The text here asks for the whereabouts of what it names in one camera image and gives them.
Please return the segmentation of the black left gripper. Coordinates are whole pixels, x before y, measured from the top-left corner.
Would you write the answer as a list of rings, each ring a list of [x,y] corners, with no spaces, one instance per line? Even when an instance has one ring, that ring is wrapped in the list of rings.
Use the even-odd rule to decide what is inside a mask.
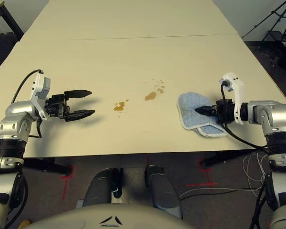
[[[65,91],[64,94],[53,95],[45,102],[45,111],[50,117],[63,118],[66,122],[84,119],[95,113],[94,110],[78,110],[73,113],[67,105],[70,98],[83,98],[91,95],[88,90],[71,90]]]

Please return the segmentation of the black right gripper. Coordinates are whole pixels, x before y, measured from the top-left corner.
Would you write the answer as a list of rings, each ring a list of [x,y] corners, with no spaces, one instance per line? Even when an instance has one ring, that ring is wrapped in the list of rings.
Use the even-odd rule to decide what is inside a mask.
[[[232,123],[235,121],[234,108],[232,99],[221,99],[216,101],[216,105],[201,106],[195,111],[201,115],[216,116],[221,123]]]

